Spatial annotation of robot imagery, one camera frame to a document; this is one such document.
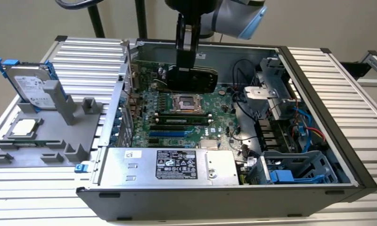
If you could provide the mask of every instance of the blue latch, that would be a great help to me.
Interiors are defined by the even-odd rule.
[[[20,61],[17,59],[7,59],[4,60],[3,62],[3,65],[11,65],[11,66],[15,66],[20,63]]]
[[[75,173],[88,173],[88,165],[77,164],[75,167]]]
[[[293,183],[295,178],[291,170],[275,170],[269,173],[273,183]]]
[[[297,129],[300,131],[300,135],[305,136],[307,135],[307,130],[305,130],[305,126],[303,124],[303,122],[300,123],[300,125],[297,126]]]

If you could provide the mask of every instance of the sticker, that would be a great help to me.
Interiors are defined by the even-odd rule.
[[[56,108],[51,95],[44,92],[44,82],[33,76],[15,76],[31,104],[40,108]]]
[[[157,179],[197,179],[196,151],[157,151]]]
[[[205,53],[197,53],[196,58],[204,60],[207,58],[207,54]]]
[[[188,120],[185,120],[185,119],[167,119],[167,122],[183,122],[183,123],[185,123],[185,122],[188,122]]]
[[[125,151],[124,158],[125,159],[140,159],[141,158],[141,150],[131,150]]]

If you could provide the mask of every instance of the red wire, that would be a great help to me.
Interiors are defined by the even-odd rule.
[[[272,112],[272,110],[273,110],[280,104],[281,104],[281,102],[279,102],[279,103],[269,109],[269,111],[268,111],[267,114],[265,114],[265,117],[267,117],[267,118],[268,118],[269,113]]]
[[[297,112],[299,112],[299,108],[300,108],[300,103],[297,102],[297,98],[296,98],[296,113],[295,113],[295,121],[297,122]]]
[[[321,137],[323,137],[323,141],[325,142],[325,135],[321,133],[320,130],[317,130],[316,128],[312,128],[312,127],[305,127],[305,128],[309,129],[309,130],[313,130],[315,132],[317,132],[321,135]]]

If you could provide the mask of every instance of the hard drive label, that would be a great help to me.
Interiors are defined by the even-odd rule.
[[[33,76],[15,76],[28,101],[40,108],[56,108],[51,95],[44,92],[44,82]]]

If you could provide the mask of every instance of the green circuit board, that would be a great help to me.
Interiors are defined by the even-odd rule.
[[[229,93],[220,95],[219,91],[227,88],[217,85],[213,93],[196,94],[201,98],[201,109],[211,114],[211,122],[208,126],[185,125],[185,137],[151,137],[151,126],[156,125],[155,113],[169,112],[173,106],[173,97],[179,95],[167,90],[167,86],[157,82],[153,86],[153,79],[163,80],[161,75],[156,75],[159,67],[167,68],[168,64],[153,62],[135,62],[135,70],[140,72],[140,95],[141,106],[133,117],[133,145],[132,147],[185,147],[199,148],[203,139],[217,139],[220,150],[237,150],[240,142],[229,141],[227,135],[227,127],[233,131],[237,127],[237,119],[232,109],[232,96]],[[149,143],[151,138],[157,138],[159,143]]]

